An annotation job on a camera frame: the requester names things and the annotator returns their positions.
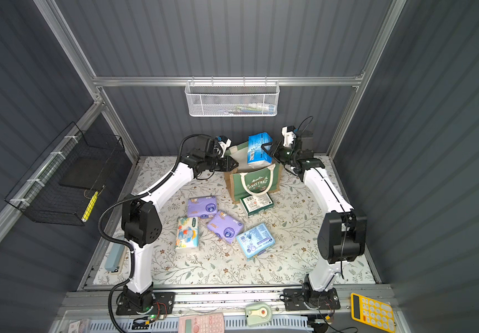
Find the light blue tissue pack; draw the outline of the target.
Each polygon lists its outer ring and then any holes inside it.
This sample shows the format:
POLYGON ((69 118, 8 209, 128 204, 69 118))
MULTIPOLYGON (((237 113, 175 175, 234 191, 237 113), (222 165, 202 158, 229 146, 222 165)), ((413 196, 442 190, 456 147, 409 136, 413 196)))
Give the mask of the light blue tissue pack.
POLYGON ((236 240, 247 260, 262 254, 275 244, 275 238, 265 223, 238 234, 236 240))

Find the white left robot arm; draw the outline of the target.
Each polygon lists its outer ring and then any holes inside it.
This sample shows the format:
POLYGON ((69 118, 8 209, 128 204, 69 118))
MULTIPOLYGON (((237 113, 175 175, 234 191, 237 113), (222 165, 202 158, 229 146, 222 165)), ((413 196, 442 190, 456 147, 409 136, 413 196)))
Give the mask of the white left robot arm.
POLYGON ((226 136, 190 135, 180 143, 172 168, 148 189, 128 195, 122 204, 121 228, 129 244, 131 272, 128 290, 143 294, 153 286, 153 243, 162 232, 159 212, 184 185, 203 172, 228 172, 238 166, 226 155, 231 139, 226 136))

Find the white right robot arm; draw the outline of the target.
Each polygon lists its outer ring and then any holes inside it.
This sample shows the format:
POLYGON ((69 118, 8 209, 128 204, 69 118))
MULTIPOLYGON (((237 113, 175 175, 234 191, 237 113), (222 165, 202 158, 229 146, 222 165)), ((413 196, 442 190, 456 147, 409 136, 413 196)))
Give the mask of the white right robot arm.
POLYGON ((262 145, 262 150, 299 177, 311 191, 324 213, 318 236, 319 260, 305 277, 308 291, 332 289, 336 276, 343 275, 343 264, 355 261, 365 252, 367 215, 355 209, 338 192, 324 163, 303 150, 295 140, 286 147, 282 142, 262 145))

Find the green white box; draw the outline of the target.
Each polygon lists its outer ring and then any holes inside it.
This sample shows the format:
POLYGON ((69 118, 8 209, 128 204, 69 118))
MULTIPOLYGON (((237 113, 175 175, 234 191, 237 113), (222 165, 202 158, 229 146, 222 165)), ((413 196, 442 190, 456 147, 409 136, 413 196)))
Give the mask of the green white box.
POLYGON ((240 199, 240 203, 247 216, 257 215, 274 207, 274 201, 268 194, 251 195, 240 199))

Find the floral table mat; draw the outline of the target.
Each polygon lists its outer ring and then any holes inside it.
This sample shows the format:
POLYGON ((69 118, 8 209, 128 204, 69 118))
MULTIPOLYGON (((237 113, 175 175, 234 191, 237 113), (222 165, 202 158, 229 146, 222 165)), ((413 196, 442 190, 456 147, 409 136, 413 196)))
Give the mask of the floral table mat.
POLYGON ((283 173, 280 190, 271 194, 274 207, 247 216, 234 204, 225 187, 224 175, 204 175, 184 186, 162 208, 163 230, 154 243, 152 274, 157 285, 240 285, 300 284, 317 263, 317 235, 323 221, 321 209, 311 191, 297 177, 283 173), (244 223, 246 229, 264 223, 275 237, 275 245, 253 259, 247 259, 238 244, 227 244, 200 226, 199 248, 175 250, 178 218, 187 213, 192 197, 214 195, 218 209, 244 223))

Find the cartoon printed tissue pack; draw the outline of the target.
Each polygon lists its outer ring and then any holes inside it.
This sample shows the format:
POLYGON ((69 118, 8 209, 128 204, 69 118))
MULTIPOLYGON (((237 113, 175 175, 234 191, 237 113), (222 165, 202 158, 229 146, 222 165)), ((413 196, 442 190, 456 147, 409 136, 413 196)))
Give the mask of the cartoon printed tissue pack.
POLYGON ((199 218, 181 217, 176 230, 175 251, 177 253, 199 249, 199 218))

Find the teal stapler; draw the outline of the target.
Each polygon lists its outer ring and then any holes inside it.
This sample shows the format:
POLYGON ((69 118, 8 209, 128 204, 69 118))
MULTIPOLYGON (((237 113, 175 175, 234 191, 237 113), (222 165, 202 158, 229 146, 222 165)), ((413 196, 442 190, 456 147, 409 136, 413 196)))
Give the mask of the teal stapler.
POLYGON ((106 256, 104 268, 108 273, 118 273, 124 262, 126 247, 122 244, 112 243, 110 252, 106 256))

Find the green tape dispenser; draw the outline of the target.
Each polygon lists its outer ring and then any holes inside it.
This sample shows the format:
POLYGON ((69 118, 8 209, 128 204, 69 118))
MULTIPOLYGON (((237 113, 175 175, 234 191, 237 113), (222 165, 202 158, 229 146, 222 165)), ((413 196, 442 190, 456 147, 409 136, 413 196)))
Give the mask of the green tape dispenser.
POLYGON ((249 327, 265 325, 272 320, 272 310, 264 302, 256 302, 245 307, 246 324, 249 327))

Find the pink calculator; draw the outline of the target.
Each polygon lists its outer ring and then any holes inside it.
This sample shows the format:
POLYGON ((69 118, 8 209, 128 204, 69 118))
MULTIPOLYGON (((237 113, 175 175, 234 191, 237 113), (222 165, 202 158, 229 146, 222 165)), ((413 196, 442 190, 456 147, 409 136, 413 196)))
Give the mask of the pink calculator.
POLYGON ((225 321, 222 313, 179 318, 178 333, 223 333, 225 321))

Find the yellow calculator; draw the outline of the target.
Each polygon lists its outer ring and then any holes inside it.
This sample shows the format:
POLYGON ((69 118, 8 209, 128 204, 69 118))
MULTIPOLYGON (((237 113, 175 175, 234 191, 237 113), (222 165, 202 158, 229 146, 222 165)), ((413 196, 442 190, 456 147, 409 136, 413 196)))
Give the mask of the yellow calculator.
POLYGON ((384 332, 396 331, 394 312, 390 305, 356 293, 350 295, 350 305, 353 320, 384 332))

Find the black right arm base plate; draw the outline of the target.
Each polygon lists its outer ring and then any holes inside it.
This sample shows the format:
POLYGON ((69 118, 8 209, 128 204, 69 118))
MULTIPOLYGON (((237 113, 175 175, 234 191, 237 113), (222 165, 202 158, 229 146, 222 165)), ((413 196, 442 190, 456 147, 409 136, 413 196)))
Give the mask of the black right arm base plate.
POLYGON ((279 296, 287 311, 305 311, 309 309, 341 309, 339 296, 335 288, 328 291, 310 291, 306 289, 284 289, 279 296))

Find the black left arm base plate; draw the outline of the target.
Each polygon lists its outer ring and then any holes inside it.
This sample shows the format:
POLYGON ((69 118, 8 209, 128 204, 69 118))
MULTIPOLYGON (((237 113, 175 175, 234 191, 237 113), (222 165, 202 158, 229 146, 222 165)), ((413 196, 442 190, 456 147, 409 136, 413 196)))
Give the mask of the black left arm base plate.
POLYGON ((117 316, 157 315, 166 316, 173 312, 175 304, 174 292, 150 292, 147 294, 122 291, 116 300, 117 316))

